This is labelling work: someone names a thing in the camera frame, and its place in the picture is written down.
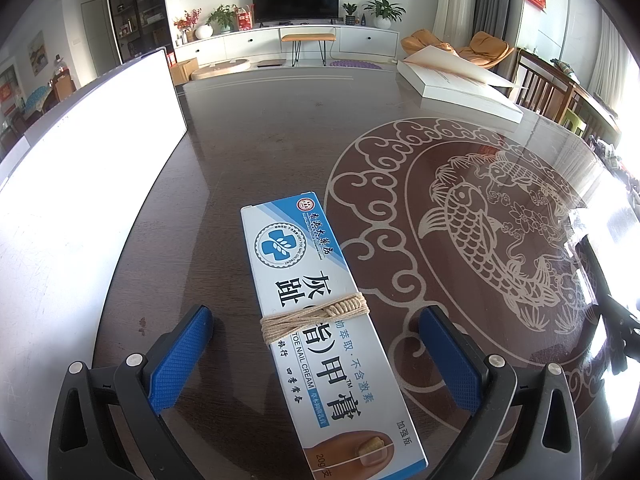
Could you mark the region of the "white tv cabinet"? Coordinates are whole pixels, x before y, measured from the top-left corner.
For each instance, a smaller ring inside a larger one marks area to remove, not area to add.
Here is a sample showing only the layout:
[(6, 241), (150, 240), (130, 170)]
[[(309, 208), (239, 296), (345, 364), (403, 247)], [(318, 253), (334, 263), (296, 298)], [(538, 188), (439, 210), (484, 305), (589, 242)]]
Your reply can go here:
[(310, 60), (363, 60), (393, 63), (398, 58), (399, 34), (394, 30), (355, 25), (270, 26), (225, 32), (175, 47), (178, 62), (196, 58), (198, 64), (247, 58), (299, 62)]

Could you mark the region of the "red flower bouquet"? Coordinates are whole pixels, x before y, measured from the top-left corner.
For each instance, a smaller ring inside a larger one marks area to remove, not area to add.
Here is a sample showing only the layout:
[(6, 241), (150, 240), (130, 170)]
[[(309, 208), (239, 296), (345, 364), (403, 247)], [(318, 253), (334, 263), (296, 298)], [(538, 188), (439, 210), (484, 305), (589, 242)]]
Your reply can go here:
[(194, 8), (184, 12), (182, 18), (174, 21), (174, 26), (180, 32), (180, 38), (184, 44), (195, 40), (195, 29), (198, 27), (201, 14), (201, 8)]

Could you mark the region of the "black television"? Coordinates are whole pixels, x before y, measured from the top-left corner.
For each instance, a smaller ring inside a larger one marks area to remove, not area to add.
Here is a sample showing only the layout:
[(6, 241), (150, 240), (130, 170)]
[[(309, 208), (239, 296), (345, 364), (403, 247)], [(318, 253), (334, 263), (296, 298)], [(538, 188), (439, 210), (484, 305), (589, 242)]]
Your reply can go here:
[(338, 18), (338, 0), (253, 0), (253, 4), (259, 23)]

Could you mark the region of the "wall painting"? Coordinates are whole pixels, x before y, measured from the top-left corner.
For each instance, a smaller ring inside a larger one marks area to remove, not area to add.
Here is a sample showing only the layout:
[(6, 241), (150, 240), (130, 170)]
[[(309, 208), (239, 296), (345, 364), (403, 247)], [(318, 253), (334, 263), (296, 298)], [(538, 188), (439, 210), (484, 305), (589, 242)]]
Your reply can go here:
[(29, 63), (30, 66), (32, 66), (32, 73), (37, 76), (49, 63), (42, 30), (37, 32), (35, 37), (32, 38), (32, 41), (27, 46), (27, 51)]

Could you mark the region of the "white vase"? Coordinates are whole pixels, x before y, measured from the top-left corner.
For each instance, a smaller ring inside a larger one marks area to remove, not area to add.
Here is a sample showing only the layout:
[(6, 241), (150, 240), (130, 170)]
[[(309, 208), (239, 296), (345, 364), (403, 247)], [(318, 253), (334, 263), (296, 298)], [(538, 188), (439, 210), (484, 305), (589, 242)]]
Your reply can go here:
[(212, 38), (213, 36), (214, 36), (214, 30), (213, 30), (213, 27), (210, 26), (209, 24), (198, 26), (198, 28), (195, 31), (195, 37), (197, 40), (205, 40), (205, 39)]

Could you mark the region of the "blue white cream box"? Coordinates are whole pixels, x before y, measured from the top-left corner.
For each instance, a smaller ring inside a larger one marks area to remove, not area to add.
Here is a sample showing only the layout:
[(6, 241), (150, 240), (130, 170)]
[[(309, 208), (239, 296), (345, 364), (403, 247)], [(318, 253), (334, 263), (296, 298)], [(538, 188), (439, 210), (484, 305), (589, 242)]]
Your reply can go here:
[(408, 479), (427, 458), (381, 341), (313, 192), (241, 210), (288, 412), (317, 479)]

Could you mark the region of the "green potted plant right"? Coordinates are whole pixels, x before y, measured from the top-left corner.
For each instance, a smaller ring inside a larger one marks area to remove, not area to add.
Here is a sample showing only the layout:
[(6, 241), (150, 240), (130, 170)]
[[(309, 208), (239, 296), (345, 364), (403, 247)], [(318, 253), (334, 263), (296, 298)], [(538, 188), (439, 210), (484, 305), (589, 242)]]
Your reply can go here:
[(401, 22), (406, 14), (403, 6), (390, 0), (367, 0), (364, 8), (372, 12), (374, 26), (380, 29), (390, 29), (393, 23)]

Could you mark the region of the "round wooden tray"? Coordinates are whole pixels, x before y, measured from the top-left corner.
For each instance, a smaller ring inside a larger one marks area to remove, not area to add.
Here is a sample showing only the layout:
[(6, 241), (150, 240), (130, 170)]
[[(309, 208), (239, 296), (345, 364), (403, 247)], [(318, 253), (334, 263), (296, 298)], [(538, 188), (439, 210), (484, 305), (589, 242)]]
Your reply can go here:
[(224, 75), (242, 73), (250, 69), (250, 61), (247, 58), (235, 58), (234, 60), (210, 63), (199, 67), (191, 74), (192, 80), (202, 80)]

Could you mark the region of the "cardboard box on floor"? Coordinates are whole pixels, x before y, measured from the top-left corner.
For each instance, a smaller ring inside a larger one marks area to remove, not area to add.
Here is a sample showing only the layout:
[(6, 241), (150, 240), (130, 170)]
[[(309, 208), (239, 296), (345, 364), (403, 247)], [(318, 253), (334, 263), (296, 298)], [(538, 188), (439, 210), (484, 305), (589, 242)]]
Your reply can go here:
[(190, 58), (190, 60), (185, 60), (185, 61), (172, 64), (169, 67), (169, 73), (171, 76), (172, 83), (175, 86), (180, 86), (180, 84), (186, 84), (191, 80), (191, 75), (197, 69), (198, 69), (198, 60), (196, 58)]

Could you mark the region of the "purple round mat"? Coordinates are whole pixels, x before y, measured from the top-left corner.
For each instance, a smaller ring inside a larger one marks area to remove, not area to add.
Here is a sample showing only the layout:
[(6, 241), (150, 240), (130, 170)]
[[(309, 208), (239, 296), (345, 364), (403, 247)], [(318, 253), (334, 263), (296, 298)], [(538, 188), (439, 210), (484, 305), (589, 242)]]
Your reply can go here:
[(382, 70), (382, 67), (378, 64), (360, 60), (334, 60), (330, 63), (329, 66), (341, 68), (360, 68), (360, 70)]

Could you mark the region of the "green potted plant left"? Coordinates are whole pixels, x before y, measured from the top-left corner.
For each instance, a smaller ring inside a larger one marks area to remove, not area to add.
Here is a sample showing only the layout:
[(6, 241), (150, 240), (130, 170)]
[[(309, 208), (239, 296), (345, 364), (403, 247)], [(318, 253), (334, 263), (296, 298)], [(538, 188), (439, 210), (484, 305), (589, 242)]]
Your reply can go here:
[(238, 12), (239, 8), (235, 4), (221, 4), (209, 14), (206, 24), (222, 34), (234, 32), (238, 27)]

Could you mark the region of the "white flat box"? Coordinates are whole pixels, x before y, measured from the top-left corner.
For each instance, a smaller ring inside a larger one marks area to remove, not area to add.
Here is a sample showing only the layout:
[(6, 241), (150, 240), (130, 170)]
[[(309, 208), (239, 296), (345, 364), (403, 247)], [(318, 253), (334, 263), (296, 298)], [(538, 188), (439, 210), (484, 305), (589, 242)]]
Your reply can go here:
[(423, 99), (442, 101), (519, 124), (523, 112), (500, 88), (514, 84), (448, 51), (427, 46), (397, 62), (397, 71)]

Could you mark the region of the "wooden dining table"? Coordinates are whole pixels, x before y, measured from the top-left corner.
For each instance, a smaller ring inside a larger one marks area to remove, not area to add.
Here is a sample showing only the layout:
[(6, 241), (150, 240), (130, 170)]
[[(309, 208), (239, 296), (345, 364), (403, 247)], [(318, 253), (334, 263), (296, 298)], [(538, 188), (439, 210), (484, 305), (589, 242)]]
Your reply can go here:
[(40, 117), (77, 90), (68, 68), (58, 70), (46, 86), (38, 87), (23, 101), (14, 105), (1, 128), (1, 157), (5, 158)]

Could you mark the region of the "green potted plant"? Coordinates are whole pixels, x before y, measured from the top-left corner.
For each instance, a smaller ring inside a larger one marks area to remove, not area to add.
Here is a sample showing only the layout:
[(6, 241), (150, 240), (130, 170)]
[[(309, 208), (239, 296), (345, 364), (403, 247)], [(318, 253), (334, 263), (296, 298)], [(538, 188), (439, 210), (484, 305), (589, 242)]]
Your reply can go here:
[(406, 14), (403, 6), (390, 0), (367, 0), (364, 8), (372, 12), (374, 26), (380, 29), (390, 29), (393, 23), (401, 22)]
[(238, 27), (238, 12), (239, 8), (235, 4), (221, 4), (209, 14), (206, 24), (222, 34), (234, 32)]

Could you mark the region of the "small potted plant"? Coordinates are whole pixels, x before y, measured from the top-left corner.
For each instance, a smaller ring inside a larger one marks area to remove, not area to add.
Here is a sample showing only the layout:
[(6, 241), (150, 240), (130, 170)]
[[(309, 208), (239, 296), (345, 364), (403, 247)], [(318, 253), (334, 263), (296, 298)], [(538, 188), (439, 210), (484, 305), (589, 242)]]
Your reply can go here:
[(345, 12), (345, 24), (350, 26), (355, 25), (357, 21), (358, 4), (353, 2), (344, 2), (342, 8)]

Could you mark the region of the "black glass display cabinet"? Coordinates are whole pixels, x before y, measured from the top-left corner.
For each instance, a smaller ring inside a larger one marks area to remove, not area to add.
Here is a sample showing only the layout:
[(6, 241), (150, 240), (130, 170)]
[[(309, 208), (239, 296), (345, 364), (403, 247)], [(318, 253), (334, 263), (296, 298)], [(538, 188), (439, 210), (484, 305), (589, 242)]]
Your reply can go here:
[(172, 52), (165, 0), (107, 0), (120, 62), (164, 48)]

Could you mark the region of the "wooden chair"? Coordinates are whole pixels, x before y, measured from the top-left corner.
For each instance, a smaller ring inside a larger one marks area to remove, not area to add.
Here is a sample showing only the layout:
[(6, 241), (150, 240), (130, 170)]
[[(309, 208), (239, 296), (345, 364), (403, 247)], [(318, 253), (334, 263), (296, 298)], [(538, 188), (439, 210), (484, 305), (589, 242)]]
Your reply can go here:
[(575, 114), (587, 102), (587, 91), (553, 63), (524, 49), (516, 50), (508, 98), (542, 117), (562, 122), (565, 113)]

